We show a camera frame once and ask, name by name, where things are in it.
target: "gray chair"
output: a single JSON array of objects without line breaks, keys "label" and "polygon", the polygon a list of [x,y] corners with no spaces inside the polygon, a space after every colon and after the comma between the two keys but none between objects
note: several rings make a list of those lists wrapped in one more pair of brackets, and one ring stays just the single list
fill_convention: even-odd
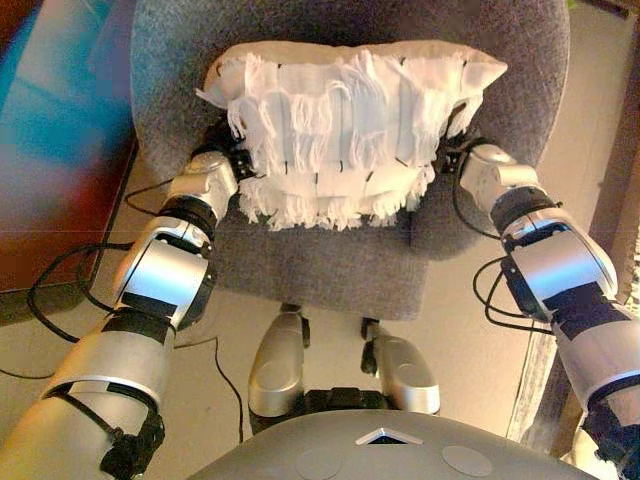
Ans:
[{"label": "gray chair", "polygon": [[[194,94],[226,48],[258,40],[360,45],[439,39],[509,65],[486,91],[474,124],[521,162],[536,165],[554,123],[567,71],[566,0],[138,0],[132,101],[141,160],[158,179],[176,173],[219,111]],[[455,217],[450,177],[430,185],[417,212],[393,228],[269,232],[232,207],[217,232],[219,286],[283,302],[383,320],[421,311],[429,259],[476,238]],[[461,208],[482,216],[468,196]]]}]

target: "wire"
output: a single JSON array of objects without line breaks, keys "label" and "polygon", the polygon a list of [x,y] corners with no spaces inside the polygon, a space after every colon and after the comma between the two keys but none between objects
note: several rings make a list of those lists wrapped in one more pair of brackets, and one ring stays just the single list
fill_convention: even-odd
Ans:
[{"label": "wire", "polygon": [[491,313],[490,313],[491,300],[493,299],[493,294],[495,293],[496,288],[498,288],[498,284],[500,283],[500,280],[502,280],[503,276],[504,276],[504,273],[500,272],[496,277],[495,281],[493,282],[493,285],[491,286],[491,290],[489,290],[489,295],[487,296],[487,303],[485,303],[484,305],[484,316],[487,317],[487,320],[489,320],[489,322],[492,323],[493,325],[497,325],[499,327],[511,328],[513,330],[523,330],[525,332],[544,333],[545,335],[553,335],[554,333],[551,330],[547,330],[545,328],[536,328],[533,326],[527,327],[524,325],[505,323],[505,322],[500,322],[498,320],[491,318]]},{"label": "wire", "polygon": [[84,259],[78,262],[78,269],[76,270],[76,285],[85,296],[85,298],[93,303],[96,307],[101,308],[107,313],[113,313],[114,309],[112,307],[105,303],[102,303],[91,294],[88,282],[82,278],[82,274],[86,271],[87,261],[91,257],[92,253],[93,251],[88,251],[84,256]]},{"label": "wire", "polygon": [[9,377],[19,378],[21,380],[44,380],[45,378],[53,377],[53,373],[48,373],[47,375],[23,375],[22,373],[10,372],[2,368],[0,368],[0,373],[8,375]]},{"label": "wire", "polygon": [[480,278],[480,275],[482,274],[482,272],[484,272],[491,265],[494,265],[494,264],[502,261],[504,258],[506,258],[506,257],[499,257],[499,258],[496,258],[494,260],[491,260],[490,262],[485,263],[483,266],[481,266],[478,269],[478,271],[473,276],[473,282],[472,282],[473,293],[475,294],[476,298],[478,300],[480,300],[480,303],[482,303],[485,306],[489,305],[489,309],[494,311],[494,312],[496,312],[496,313],[500,313],[500,314],[502,314],[502,315],[504,315],[506,317],[511,317],[511,318],[529,318],[528,315],[522,315],[521,313],[512,313],[512,312],[508,312],[506,310],[502,310],[501,308],[494,307],[493,305],[490,305],[489,302],[482,297],[482,295],[480,295],[480,291],[478,290],[478,280]]},{"label": "wire", "polygon": [[102,250],[102,249],[110,249],[110,250],[129,250],[133,243],[88,243],[85,245],[78,245],[69,250],[67,250],[62,255],[58,255],[53,262],[47,267],[47,269],[42,272],[42,274],[38,277],[35,283],[31,286],[29,291],[27,292],[27,305],[31,310],[31,313],[42,323],[45,327],[55,333],[57,336],[66,340],[67,342],[77,343],[79,338],[71,335],[70,333],[65,332],[63,329],[54,324],[51,320],[47,318],[47,316],[42,313],[40,308],[36,305],[36,292],[42,282],[47,279],[47,277],[53,272],[60,263],[62,263],[67,258],[76,255],[80,252],[93,251],[93,250]]},{"label": "wire", "polygon": [[152,212],[151,210],[147,210],[146,208],[140,207],[138,205],[136,205],[135,203],[133,203],[131,201],[131,199],[137,195],[140,195],[142,193],[148,192],[150,190],[155,190],[156,188],[160,188],[164,185],[166,185],[167,183],[171,183],[171,181],[173,180],[173,178],[170,178],[169,180],[165,180],[164,182],[160,182],[160,183],[156,183],[155,185],[151,185],[150,187],[144,187],[141,188],[139,190],[134,190],[133,192],[128,193],[127,195],[125,195],[124,197],[124,203],[126,203],[129,207],[133,208],[134,210],[140,212],[140,213],[145,213],[147,215],[151,215],[152,217],[157,217],[158,216],[158,212]]},{"label": "wire", "polygon": [[217,338],[218,338],[218,336],[216,335],[215,337],[209,337],[209,338],[205,338],[203,340],[197,340],[195,342],[189,342],[189,343],[183,343],[182,345],[176,345],[173,348],[175,350],[180,350],[181,348],[197,347],[199,345],[204,345],[205,343],[211,343],[211,342],[217,340]]},{"label": "wire", "polygon": [[215,348],[215,354],[214,354],[214,359],[216,362],[216,368],[218,369],[218,373],[220,373],[220,376],[222,378],[224,378],[224,380],[227,382],[227,385],[229,385],[229,387],[231,388],[231,390],[233,390],[233,393],[236,396],[236,399],[238,400],[238,412],[239,412],[239,416],[238,416],[238,443],[242,443],[244,442],[244,412],[242,411],[242,397],[240,396],[240,393],[238,392],[238,389],[235,387],[235,385],[231,382],[231,380],[229,380],[229,377],[227,377],[224,372],[222,371],[222,367],[220,366],[220,362],[218,361],[218,346],[219,346],[219,340],[218,337],[213,337],[212,341],[216,342],[216,348]]},{"label": "wire", "polygon": [[493,233],[489,233],[489,232],[485,232],[484,230],[476,227],[475,225],[473,225],[469,220],[467,220],[464,215],[462,214],[462,211],[460,210],[460,205],[458,204],[458,185],[460,184],[460,178],[462,177],[462,170],[464,167],[464,164],[466,163],[466,159],[464,162],[462,162],[459,166],[458,166],[458,171],[456,172],[456,179],[453,182],[453,188],[451,189],[451,197],[452,197],[452,203],[453,203],[453,209],[456,212],[456,216],[458,217],[458,219],[469,229],[473,230],[476,233],[479,233],[480,235],[487,237],[487,238],[491,238],[493,240],[500,240],[500,236],[499,235],[494,235]]}]

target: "white cushion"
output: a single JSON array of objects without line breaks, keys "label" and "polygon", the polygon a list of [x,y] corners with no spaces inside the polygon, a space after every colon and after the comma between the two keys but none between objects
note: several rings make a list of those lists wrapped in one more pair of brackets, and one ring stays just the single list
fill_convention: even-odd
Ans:
[{"label": "white cushion", "polygon": [[440,137],[467,128],[506,68],[440,41],[258,42],[221,55],[197,93],[227,110],[251,153],[256,176],[240,182],[251,221],[341,230],[362,215],[388,225],[399,208],[416,208]]}]

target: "chair backrest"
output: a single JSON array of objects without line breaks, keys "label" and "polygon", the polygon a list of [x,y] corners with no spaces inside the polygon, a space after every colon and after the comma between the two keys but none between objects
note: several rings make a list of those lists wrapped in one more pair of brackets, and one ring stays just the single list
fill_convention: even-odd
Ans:
[{"label": "chair backrest", "polygon": [[568,24],[566,0],[138,0],[132,101],[143,158],[159,178],[186,162],[216,114],[194,89],[232,45],[439,39],[509,65],[486,92],[475,122],[515,158],[535,165],[562,94]]}]

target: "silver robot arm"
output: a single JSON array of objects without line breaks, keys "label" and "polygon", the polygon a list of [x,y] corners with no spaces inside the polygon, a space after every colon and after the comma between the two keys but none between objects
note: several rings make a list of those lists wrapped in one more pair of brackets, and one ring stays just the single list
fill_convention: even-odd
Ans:
[{"label": "silver robot arm", "polygon": [[621,478],[640,472],[640,321],[616,302],[607,254],[552,202],[533,168],[499,147],[468,149],[460,185],[500,234],[502,272],[519,308],[550,323],[583,428]]},{"label": "silver robot arm", "polygon": [[177,330],[215,281],[213,231],[236,192],[218,151],[176,177],[115,276],[115,311],[73,347],[0,451],[0,479],[139,478],[164,438],[159,409]]}]

